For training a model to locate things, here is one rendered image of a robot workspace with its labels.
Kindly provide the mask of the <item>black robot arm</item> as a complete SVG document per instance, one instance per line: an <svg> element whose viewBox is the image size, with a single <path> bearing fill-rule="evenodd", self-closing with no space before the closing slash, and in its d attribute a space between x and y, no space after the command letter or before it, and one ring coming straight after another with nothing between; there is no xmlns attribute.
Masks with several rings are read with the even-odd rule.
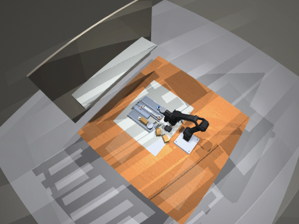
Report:
<svg viewBox="0 0 299 224"><path fill-rule="evenodd" d="M177 123L180 120L185 120L185 121L191 121L196 125L192 128L190 128L190 127L185 128L185 130L183 132L183 134L184 134L183 139L187 142L189 142L193 133L198 132L198 131L205 132L209 126L209 122L206 119L201 118L197 115L194 116L194 115L189 115L189 114L183 114L178 110L173 111L172 113L169 110L166 110L163 115L165 116L164 122L170 123L170 120L171 120L173 123ZM202 122L200 124L198 124L198 122L197 122L198 120L201 120Z"/></svg>

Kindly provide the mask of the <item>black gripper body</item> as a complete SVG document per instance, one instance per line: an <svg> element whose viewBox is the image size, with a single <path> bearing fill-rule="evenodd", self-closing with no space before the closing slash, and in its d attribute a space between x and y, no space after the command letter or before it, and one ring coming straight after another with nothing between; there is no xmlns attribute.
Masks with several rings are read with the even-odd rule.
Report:
<svg viewBox="0 0 299 224"><path fill-rule="evenodd" d="M178 122L177 122L178 123ZM177 123L173 123L171 120L170 120L170 126L166 125L166 127L164 128L166 131L168 131L169 133L171 132L172 130L172 127L175 126Z"/></svg>

